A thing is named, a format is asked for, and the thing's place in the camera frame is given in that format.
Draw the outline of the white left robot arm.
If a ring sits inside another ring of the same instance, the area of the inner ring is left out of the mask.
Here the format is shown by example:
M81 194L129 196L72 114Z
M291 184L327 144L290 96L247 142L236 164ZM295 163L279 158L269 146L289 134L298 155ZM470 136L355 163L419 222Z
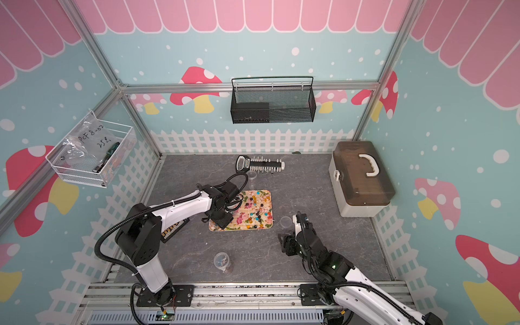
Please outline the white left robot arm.
M235 173L218 185L197 185L197 190L179 199L147 207L137 204L134 214L108 229L94 246L96 257L123 266L138 277L145 289L152 294L171 293L171 281L166 275L158 250L164 240L164 232L195 215L204 214L222 230L233 220L232 213L241 206L238 195L247 185L246 173ZM105 255L102 244L116 234L115 241L130 263Z

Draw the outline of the clear plastic jar lid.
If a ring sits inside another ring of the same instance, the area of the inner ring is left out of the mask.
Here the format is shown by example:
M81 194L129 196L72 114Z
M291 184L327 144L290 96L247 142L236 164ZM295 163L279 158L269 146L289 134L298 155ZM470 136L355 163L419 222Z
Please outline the clear plastic jar lid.
M284 216L279 221L280 227L284 230L289 230L293 227L293 220L289 216Z

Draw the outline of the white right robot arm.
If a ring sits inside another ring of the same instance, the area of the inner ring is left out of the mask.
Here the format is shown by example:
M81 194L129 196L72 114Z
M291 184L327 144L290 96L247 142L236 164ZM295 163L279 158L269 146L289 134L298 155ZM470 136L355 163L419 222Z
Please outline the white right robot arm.
M317 295L326 305L341 306L370 324L442 324L432 312L422 314L393 298L359 268L322 243L306 214L292 217L295 230L280 234L282 251L298 256L317 281Z

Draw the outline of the clear plastic candy jar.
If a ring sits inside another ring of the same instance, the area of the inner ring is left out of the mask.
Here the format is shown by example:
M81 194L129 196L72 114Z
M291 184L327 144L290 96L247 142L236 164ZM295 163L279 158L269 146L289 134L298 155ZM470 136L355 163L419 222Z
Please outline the clear plastic candy jar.
M252 190L256 187L258 174L256 171L248 171L246 174L248 175L248 178L249 178L247 188Z

